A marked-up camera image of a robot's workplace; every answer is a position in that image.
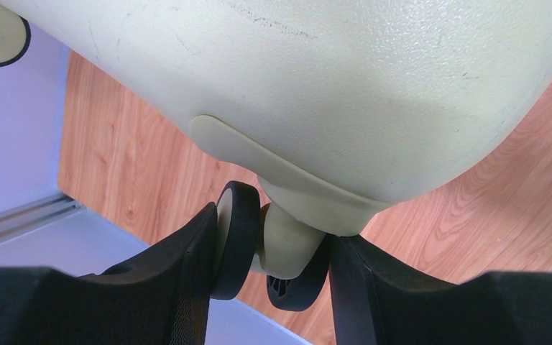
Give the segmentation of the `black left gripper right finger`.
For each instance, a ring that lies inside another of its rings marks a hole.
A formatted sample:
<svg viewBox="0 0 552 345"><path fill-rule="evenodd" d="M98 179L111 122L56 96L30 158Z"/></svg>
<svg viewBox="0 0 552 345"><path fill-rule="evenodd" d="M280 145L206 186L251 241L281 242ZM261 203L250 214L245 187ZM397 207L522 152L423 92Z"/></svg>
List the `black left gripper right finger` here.
<svg viewBox="0 0 552 345"><path fill-rule="evenodd" d="M552 273L492 271L456 285L360 236L331 240L338 344L552 344Z"/></svg>

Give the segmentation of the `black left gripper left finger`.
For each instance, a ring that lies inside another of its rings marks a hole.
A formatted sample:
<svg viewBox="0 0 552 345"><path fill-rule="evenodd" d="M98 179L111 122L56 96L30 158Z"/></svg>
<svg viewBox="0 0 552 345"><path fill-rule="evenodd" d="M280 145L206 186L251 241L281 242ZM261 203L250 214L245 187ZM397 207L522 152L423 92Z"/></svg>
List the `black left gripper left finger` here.
<svg viewBox="0 0 552 345"><path fill-rule="evenodd" d="M0 344L203 344L217 210L100 275L0 267Z"/></svg>

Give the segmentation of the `cream suitcase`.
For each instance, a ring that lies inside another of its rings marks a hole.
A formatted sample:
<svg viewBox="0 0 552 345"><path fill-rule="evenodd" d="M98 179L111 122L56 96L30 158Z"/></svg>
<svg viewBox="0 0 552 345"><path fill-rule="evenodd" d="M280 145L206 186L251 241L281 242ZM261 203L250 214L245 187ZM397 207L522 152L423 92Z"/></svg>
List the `cream suitcase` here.
<svg viewBox="0 0 552 345"><path fill-rule="evenodd" d="M218 200L211 295L250 270L303 310L324 237L489 155L552 81L552 1L0 1L0 67L38 26L257 175Z"/></svg>

